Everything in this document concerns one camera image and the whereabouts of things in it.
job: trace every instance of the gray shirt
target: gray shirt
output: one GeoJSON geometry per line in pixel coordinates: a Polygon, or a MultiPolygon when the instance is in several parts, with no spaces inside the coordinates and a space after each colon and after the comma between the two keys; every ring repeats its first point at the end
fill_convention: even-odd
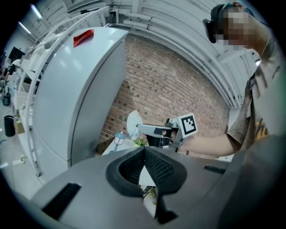
{"type": "Polygon", "coordinates": [[[248,81],[238,118],[227,132],[229,136],[241,144],[242,150],[247,149],[256,140],[269,135],[263,119],[255,110],[255,99],[263,95],[279,76],[283,60],[283,54],[277,41],[271,36],[261,56],[261,63],[255,72],[252,93],[248,81]]]}

